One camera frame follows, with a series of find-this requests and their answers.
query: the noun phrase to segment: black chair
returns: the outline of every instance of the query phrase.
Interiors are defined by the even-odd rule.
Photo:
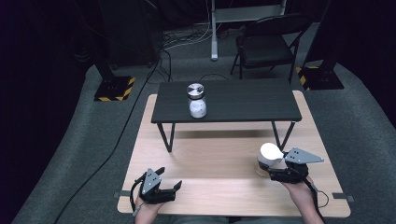
[[[239,65],[239,78],[242,79],[242,68],[258,68],[291,63],[289,82],[297,56],[300,37],[312,24],[305,14],[287,14],[262,18],[246,27],[244,33],[236,38],[238,53],[233,61],[233,69]],[[297,34],[288,45],[283,35]]]

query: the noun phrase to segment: black table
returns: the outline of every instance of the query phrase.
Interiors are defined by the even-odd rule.
[[[196,81],[204,85],[207,113],[191,116],[187,87],[195,81],[161,83],[151,122],[156,123],[168,152],[172,151],[176,123],[271,121],[276,144],[286,145],[295,122],[302,119],[289,82],[283,78]],[[280,144],[276,121],[290,121]],[[172,123],[168,143],[163,123]]]

